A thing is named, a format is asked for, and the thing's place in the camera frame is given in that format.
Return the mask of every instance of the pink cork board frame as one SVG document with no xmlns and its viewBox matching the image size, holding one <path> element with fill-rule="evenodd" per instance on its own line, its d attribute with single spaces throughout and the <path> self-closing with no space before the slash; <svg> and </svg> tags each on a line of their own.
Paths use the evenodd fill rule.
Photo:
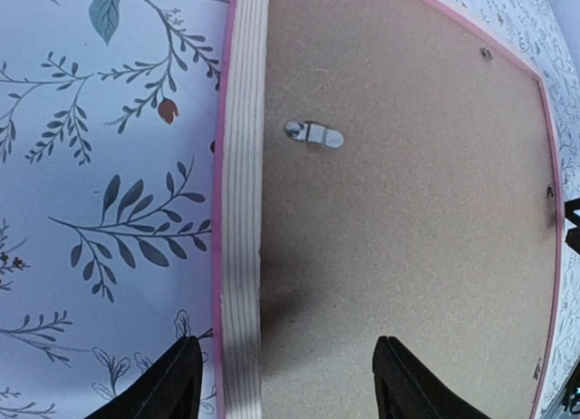
<svg viewBox="0 0 580 419">
<path fill-rule="evenodd" d="M 547 138 L 551 150 L 551 161 L 554 173 L 555 183 L 555 198 L 556 198 L 556 245 L 555 245 L 555 274 L 554 274 L 554 289 L 552 297 L 552 310 L 550 315 L 550 322 L 548 328 L 548 335 L 546 339 L 545 354 L 542 361 L 540 376 L 534 397 L 534 403 L 530 412 L 530 418 L 537 416 L 537 408 L 542 394 L 543 385 L 546 378 L 546 370 L 548 368 L 548 360 L 550 351 L 552 350 L 552 343 L 554 337 L 554 329 L 556 322 L 556 311 L 558 302 L 558 292 L 560 284 L 561 260 L 562 260 L 562 245 L 564 233 L 564 199 L 562 193 L 561 175 L 559 169 L 559 153 L 556 147 L 556 124 L 551 111 L 551 104 L 546 91 L 545 81 L 536 67 L 512 44 L 499 36 L 495 31 L 481 22 L 471 12 L 462 6 L 456 4 L 452 0 L 421 0 L 423 3 L 431 5 L 447 17 L 461 24 L 463 27 L 470 30 L 480 39 L 488 43 L 489 47 L 496 52 L 503 54 L 516 67 L 523 72 L 529 74 L 537 83 L 538 92 L 543 103 L 543 112 L 546 118 Z M 212 275 L 213 275 L 213 322 L 214 322 L 214 336 L 215 336 L 215 372 L 217 384 L 217 416 L 220 418 L 226 417 L 225 409 L 225 394 L 224 383 L 222 375 L 222 358 L 223 358 L 223 336 L 222 336 L 222 241 L 226 237 L 222 235 L 222 182 L 224 181 L 224 139 L 226 131 L 233 130 L 227 127 L 226 122 L 226 97 L 228 91 L 228 67 L 230 63 L 230 56 L 232 54 L 232 37 L 234 32 L 234 19 L 236 15 L 237 0 L 231 0 L 227 19 L 227 31 L 225 50 L 223 55 L 223 78 L 222 86 L 219 93 L 219 110 L 217 119 L 216 131 L 216 150 L 215 150 L 215 171 L 214 171 L 214 189 L 213 189 L 213 207 L 212 220 L 214 224 L 214 234 L 212 236 Z"/>
</svg>

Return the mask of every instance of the metal clip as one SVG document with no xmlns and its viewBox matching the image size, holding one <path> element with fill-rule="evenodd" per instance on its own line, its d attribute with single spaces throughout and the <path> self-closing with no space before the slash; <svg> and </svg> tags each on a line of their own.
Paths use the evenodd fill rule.
<svg viewBox="0 0 580 419">
<path fill-rule="evenodd" d="M 480 47 L 479 52 L 486 61 L 493 61 L 493 53 L 487 47 Z"/>
<path fill-rule="evenodd" d="M 344 143 L 343 135 L 317 122 L 288 122 L 286 134 L 294 141 L 313 142 L 331 149 L 338 149 Z"/>
</svg>

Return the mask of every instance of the wallpaper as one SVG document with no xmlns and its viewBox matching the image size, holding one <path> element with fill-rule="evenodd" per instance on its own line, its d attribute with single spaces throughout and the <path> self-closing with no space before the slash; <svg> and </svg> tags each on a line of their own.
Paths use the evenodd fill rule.
<svg viewBox="0 0 580 419">
<path fill-rule="evenodd" d="M 566 200 L 580 197 L 580 89 L 566 42 L 546 0 L 455 0 L 526 54 L 544 74 L 556 120 Z M 580 356 L 580 257 L 564 245 L 552 351 L 538 412 L 566 382 Z M 534 373 L 530 369 L 530 378 Z"/>
<path fill-rule="evenodd" d="M 84 417 L 189 335 L 217 416 L 228 3 L 0 0 L 0 418 Z"/>
</svg>

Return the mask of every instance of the pink frame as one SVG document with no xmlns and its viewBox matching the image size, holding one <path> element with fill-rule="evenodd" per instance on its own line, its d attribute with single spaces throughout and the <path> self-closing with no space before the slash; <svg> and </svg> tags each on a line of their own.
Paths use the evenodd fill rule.
<svg viewBox="0 0 580 419">
<path fill-rule="evenodd" d="M 226 96 L 229 79 L 229 61 L 232 53 L 232 39 L 234 33 L 234 20 L 236 17 L 237 0 L 229 0 L 229 12 L 227 13 L 226 38 L 224 42 L 224 54 L 221 62 L 222 77 L 219 89 L 219 105 L 217 110 L 216 143 L 214 152 L 214 187 L 211 208 L 212 235 L 211 235 L 211 269 L 212 269 L 212 308 L 211 315 L 214 331 L 214 374 L 216 379 L 216 408 L 217 417 L 226 417 L 226 404 L 224 394 L 224 374 L 222 370 L 222 356 L 224 354 L 222 319 L 221 319 L 221 288 L 222 288 L 222 234 L 221 234 L 221 211 L 222 211 L 222 182 L 224 169 L 224 137 L 226 134 Z"/>
</svg>

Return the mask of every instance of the branch print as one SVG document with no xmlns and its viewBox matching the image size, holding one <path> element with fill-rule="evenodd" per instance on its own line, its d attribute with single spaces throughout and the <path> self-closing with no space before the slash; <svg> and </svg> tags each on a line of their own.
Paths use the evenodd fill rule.
<svg viewBox="0 0 580 419">
<path fill-rule="evenodd" d="M 10 337 L 13 340 L 38 349 L 39 351 L 42 351 L 51 362 L 59 362 L 67 366 L 69 366 L 70 359 L 67 356 L 64 356 L 60 351 L 86 352 L 81 349 L 59 346 L 57 344 L 55 333 L 64 333 L 65 328 L 73 324 L 73 322 L 68 319 L 66 310 L 61 314 L 59 312 L 54 312 L 52 320 L 48 318 L 45 319 L 44 315 L 41 314 L 38 317 L 38 324 L 34 325 L 31 324 L 31 322 L 32 319 L 30 315 L 26 315 L 22 325 L 18 328 L 8 329 L 0 327 L 0 336 Z"/>
<path fill-rule="evenodd" d="M 199 402 L 199 411 L 203 414 L 212 415 L 216 412 L 216 408 L 211 403 L 211 400 L 218 395 L 218 390 L 216 389 L 216 385 L 211 387 L 211 393 L 207 396 L 201 398 Z"/>
<path fill-rule="evenodd" d="M 211 233 L 210 219 L 205 219 L 197 226 L 193 222 L 182 225 L 183 218 L 172 208 L 176 200 L 189 200 L 196 204 L 206 201 L 204 195 L 186 190 L 193 164 L 192 160 L 186 168 L 183 163 L 177 162 L 181 180 L 178 186 L 174 174 L 167 173 L 165 184 L 168 196 L 156 207 L 153 207 L 153 194 L 144 195 L 143 180 L 133 183 L 119 200 L 121 176 L 116 175 L 104 193 L 101 223 L 98 226 L 78 226 L 50 218 L 77 233 L 79 244 L 71 250 L 71 266 L 75 268 L 79 265 L 82 254 L 88 256 L 82 278 L 89 281 L 96 277 L 97 282 L 92 286 L 94 295 L 101 293 L 101 297 L 107 297 L 110 302 L 114 302 L 111 285 L 117 284 L 117 278 L 106 262 L 113 259 L 111 248 L 116 248 L 123 262 L 130 268 L 137 267 L 135 250 L 131 249 L 131 243 L 137 244 L 139 252 L 146 260 L 163 268 L 169 266 L 169 259 L 168 253 L 160 249 L 160 242 L 165 243 L 169 252 L 180 259 L 188 258 L 188 253 L 183 248 L 183 242 L 187 240 L 200 251 L 208 250 L 202 237 Z M 115 203 L 116 214 L 112 212 Z"/>
<path fill-rule="evenodd" d="M 38 162 L 44 155 L 50 156 L 53 154 L 54 145 L 57 141 L 63 142 L 65 137 L 71 138 L 69 147 L 77 144 L 78 148 L 74 152 L 74 158 L 79 160 L 79 165 L 90 163 L 91 158 L 89 152 L 92 150 L 90 143 L 84 139 L 84 133 L 88 132 L 86 120 L 86 112 L 78 104 L 79 95 L 86 82 L 93 77 L 92 74 L 85 76 L 78 75 L 79 64 L 71 63 L 70 66 L 65 65 L 66 56 L 62 56 L 58 60 L 54 58 L 54 53 L 48 53 L 46 61 L 41 63 L 41 67 L 51 71 L 51 80 L 46 81 L 31 81 L 28 78 L 17 79 L 8 73 L 6 63 L 2 64 L 0 70 L 0 84 L 7 83 L 17 87 L 24 87 L 24 91 L 18 93 L 9 93 L 8 97 L 13 99 L 12 106 L 8 111 L 0 115 L 0 159 L 2 163 L 6 162 L 8 155 L 12 154 L 12 145 L 16 141 L 16 124 L 15 112 L 18 106 L 22 104 L 23 100 L 28 97 L 30 93 L 41 87 L 54 87 L 56 91 L 63 92 L 70 88 L 75 89 L 71 105 L 68 109 L 57 112 L 54 115 L 54 120 L 46 124 L 48 131 L 43 132 L 41 140 L 35 144 L 35 149 L 31 149 L 25 158 L 31 163 Z"/>
<path fill-rule="evenodd" d="M 123 133 L 130 118 L 139 118 L 143 109 L 150 105 L 151 108 L 158 111 L 161 119 L 167 124 L 172 124 L 175 117 L 179 116 L 177 104 L 173 102 L 166 93 L 171 91 L 176 93 L 178 90 L 177 83 L 172 75 L 174 64 L 179 69 L 186 72 L 189 67 L 184 61 L 184 55 L 190 52 L 193 63 L 204 63 L 207 71 L 206 76 L 209 79 L 216 79 L 216 91 L 219 90 L 219 80 L 221 72 L 218 69 L 219 60 L 210 54 L 214 51 L 213 47 L 204 45 L 206 37 L 200 34 L 188 34 L 186 28 L 181 27 L 183 20 L 178 18 L 180 10 L 163 10 L 155 5 L 151 0 L 142 0 L 145 4 L 155 11 L 159 20 L 165 28 L 167 36 L 168 51 L 158 63 L 144 63 L 136 61 L 133 65 L 124 64 L 122 69 L 111 69 L 107 73 L 99 73 L 102 80 L 125 78 L 126 83 L 131 83 L 141 75 L 149 76 L 159 68 L 157 80 L 145 84 L 145 89 L 150 90 L 145 97 L 134 99 L 134 105 L 125 105 L 122 107 L 123 115 L 113 120 L 109 125 L 117 126 L 117 133 Z"/>
<path fill-rule="evenodd" d="M 36 407 L 36 403 L 31 402 L 25 405 L 19 405 L 19 400 L 22 394 L 20 392 L 15 392 L 7 387 L 5 390 L 0 391 L 0 418 L 4 419 L 25 419 L 25 418 L 38 418 L 38 419 L 51 419 L 53 414 L 56 414 L 54 410 L 56 404 L 52 403 L 48 408 L 41 409 Z"/>
<path fill-rule="evenodd" d="M 30 266 L 26 264 L 21 258 L 18 256 L 11 256 L 14 251 L 17 251 L 20 247 L 24 245 L 26 239 L 21 240 L 16 245 L 13 245 L 10 248 L 6 247 L 6 242 L 8 240 L 7 231 L 10 228 L 6 223 L 6 220 L 2 220 L 2 226 L 0 226 L 0 276 L 4 276 L 6 274 L 13 274 L 16 271 L 24 271 L 28 269 Z M 12 285 L 12 281 L 5 283 L 0 278 L 0 290 L 3 291 L 10 291 L 10 285 Z"/>
<path fill-rule="evenodd" d="M 101 398 L 110 401 L 117 397 L 117 381 L 119 378 L 127 374 L 131 367 L 131 361 L 127 357 L 123 357 L 117 361 L 117 357 L 109 356 L 100 348 L 93 348 L 92 353 L 101 365 L 107 368 L 109 372 L 109 380 L 107 385 L 101 383 L 93 383 L 92 390 Z"/>
<path fill-rule="evenodd" d="M 94 76 L 100 77 L 102 81 L 124 79 L 126 83 L 131 83 L 142 75 L 157 75 L 151 82 L 145 83 L 146 94 L 143 97 L 134 99 L 132 105 L 125 105 L 122 115 L 107 122 L 108 125 L 116 126 L 117 133 L 123 133 L 128 121 L 131 118 L 139 118 L 146 106 L 157 110 L 160 118 L 167 124 L 172 124 L 175 117 L 179 116 L 177 104 L 169 97 L 171 93 L 176 93 L 178 83 L 175 80 L 172 69 L 177 66 L 186 72 L 189 69 L 184 58 L 190 57 L 192 63 L 203 63 L 206 66 L 206 76 L 216 81 L 215 89 L 219 88 L 219 60 L 213 54 L 214 48 L 206 45 L 206 37 L 202 34 L 190 34 L 185 27 L 182 27 L 183 20 L 177 15 L 180 10 L 164 10 L 151 0 L 141 0 L 157 15 L 163 25 L 167 36 L 168 51 L 166 56 L 156 63 L 144 63 L 136 61 L 134 64 L 125 63 L 122 69 L 111 69 L 109 72 L 99 71 L 79 75 L 79 64 L 76 62 L 68 65 L 66 56 L 55 58 L 50 52 L 46 61 L 41 63 L 41 67 L 51 70 L 50 80 L 29 80 L 27 77 L 16 78 L 8 72 L 6 62 L 2 63 L 0 69 L 0 84 L 11 84 L 18 87 L 17 91 L 12 91 L 8 97 L 13 100 L 12 105 L 4 114 L 0 114 L 0 161 L 5 163 L 8 156 L 13 152 L 13 144 L 16 142 L 18 123 L 15 121 L 15 112 L 28 99 L 35 90 L 44 87 L 54 87 L 58 92 L 72 90 L 70 105 L 57 111 L 53 119 L 46 124 L 46 129 L 41 134 L 41 139 L 29 150 L 25 158 L 31 163 L 40 161 L 45 156 L 53 154 L 54 146 L 57 142 L 67 140 L 68 147 L 73 150 L 73 157 L 79 165 L 91 163 L 92 146 L 86 139 L 89 132 L 87 124 L 87 112 L 79 104 L 79 97 L 85 84 Z M 205 0 L 209 2 L 228 3 L 229 0 Z M 102 40 L 109 44 L 117 31 L 120 20 L 121 0 L 92 0 L 89 6 L 89 18 L 92 27 L 99 34 Z"/>
<path fill-rule="evenodd" d="M 141 374 L 145 374 L 145 371 L 153 365 L 153 363 L 142 353 L 135 353 L 133 357 L 135 358 L 135 365 L 137 365 Z"/>
</svg>

